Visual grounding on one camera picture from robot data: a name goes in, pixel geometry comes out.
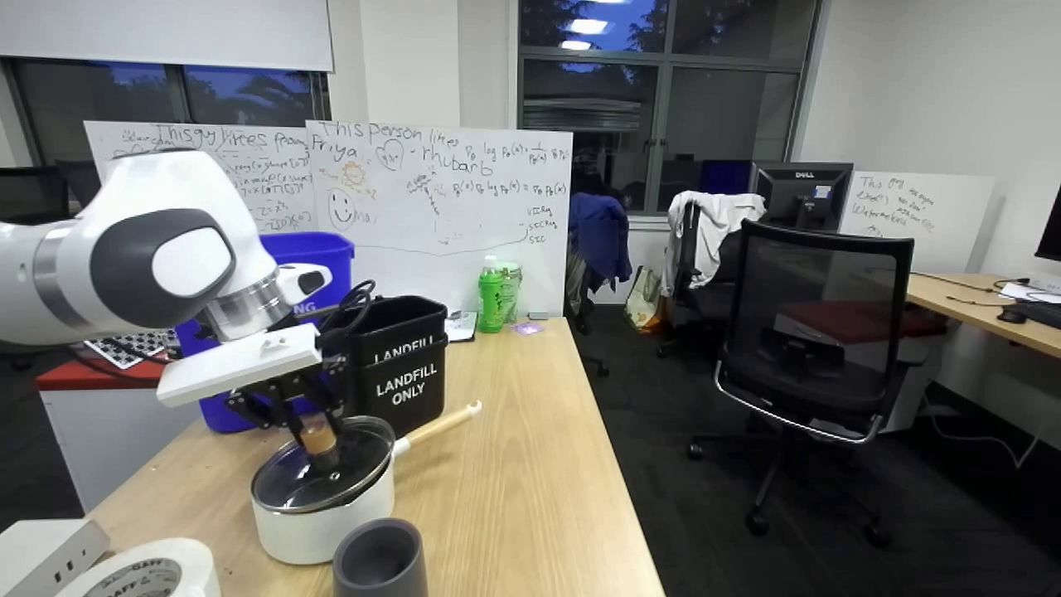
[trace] power strip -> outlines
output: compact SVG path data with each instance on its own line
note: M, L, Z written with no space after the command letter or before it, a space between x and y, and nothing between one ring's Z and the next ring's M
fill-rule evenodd
M106 543L88 519L17 521L0 534L0 595L60 595L106 555Z

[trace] cable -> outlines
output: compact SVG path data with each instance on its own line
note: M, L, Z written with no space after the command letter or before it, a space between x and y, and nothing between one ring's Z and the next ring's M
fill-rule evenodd
M1033 439L1033 434L1032 434L1026 453L1017 453L1007 442L1002 442L1002 439L995 439L995 434L952 434L952 432L944 432L944 428L937 426L937 414L929 414L929 421L933 421L933 432L934 432L937 439L944 439L944 442L956 442L956 445L999 445L999 449L1007 453L1007 460L1016 463L1016 470L1022 470L1026 460L1032 458L1032 450L1037 449L1037 439Z

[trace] jacket on chair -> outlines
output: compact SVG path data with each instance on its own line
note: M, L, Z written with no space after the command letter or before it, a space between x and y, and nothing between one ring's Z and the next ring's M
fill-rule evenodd
M629 280L629 251L627 251L627 209L614 195L575 193L566 242L587 259L587 290L600 290L603 282L617 287Z

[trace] tape roll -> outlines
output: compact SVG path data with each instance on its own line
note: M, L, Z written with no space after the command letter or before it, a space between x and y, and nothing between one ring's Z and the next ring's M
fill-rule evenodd
M213 550L190 536L170 536L124 550L81 574L60 597L223 597Z

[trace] whiteboard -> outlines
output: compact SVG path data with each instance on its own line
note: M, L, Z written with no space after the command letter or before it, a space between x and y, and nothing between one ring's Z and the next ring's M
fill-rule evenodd
M968 272L995 180L855 174L839 232L916 239L916 272Z
M519 313L563 313L570 132L309 122L309 165L381 296L475 310L493 254L525 268Z
M156 149L206 149L242 193L259 232L318 230L306 130L190 125L190 122L85 122L93 162L106 180L112 158Z

